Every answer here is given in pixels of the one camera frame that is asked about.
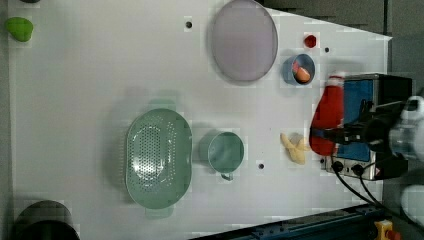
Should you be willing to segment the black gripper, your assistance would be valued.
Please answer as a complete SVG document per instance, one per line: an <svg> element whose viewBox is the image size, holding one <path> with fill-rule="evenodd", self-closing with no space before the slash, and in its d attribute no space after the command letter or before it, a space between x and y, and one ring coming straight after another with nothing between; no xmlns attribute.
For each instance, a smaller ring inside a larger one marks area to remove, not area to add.
<svg viewBox="0 0 424 240"><path fill-rule="evenodd" d="M371 151L390 152L389 133L398 122L404 106L404 101L378 105L368 114L364 130L360 126L348 125L343 128L326 129L324 137L342 145L364 141Z"/></svg>

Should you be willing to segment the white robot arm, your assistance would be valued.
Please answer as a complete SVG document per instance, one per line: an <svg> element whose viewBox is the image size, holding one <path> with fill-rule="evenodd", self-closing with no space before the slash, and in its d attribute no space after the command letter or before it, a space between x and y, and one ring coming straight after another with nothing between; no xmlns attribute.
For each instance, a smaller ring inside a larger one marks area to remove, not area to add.
<svg viewBox="0 0 424 240"><path fill-rule="evenodd" d="M365 143L390 160L423 161L423 97L380 105L342 127L324 128L319 136L332 143Z"/></svg>

